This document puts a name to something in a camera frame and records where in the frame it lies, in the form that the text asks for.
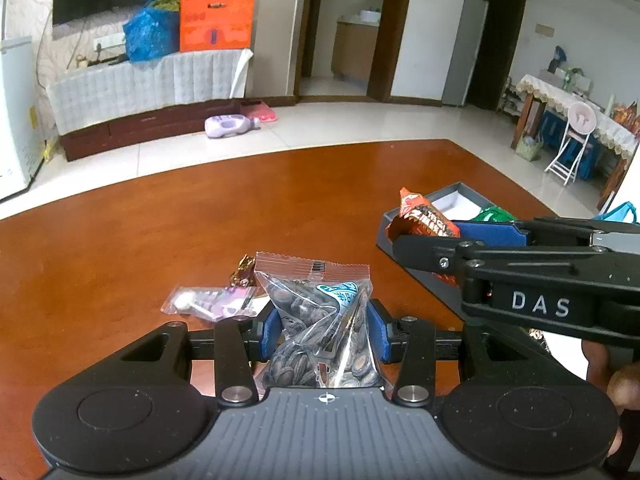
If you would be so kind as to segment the person right hand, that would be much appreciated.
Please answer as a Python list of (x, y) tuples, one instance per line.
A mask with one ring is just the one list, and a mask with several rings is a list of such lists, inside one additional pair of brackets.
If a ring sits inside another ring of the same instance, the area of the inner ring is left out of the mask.
[(638, 411), (640, 406), (639, 363), (613, 370), (608, 349), (603, 344), (582, 342), (582, 354), (588, 362), (587, 382), (604, 391), (616, 408)]

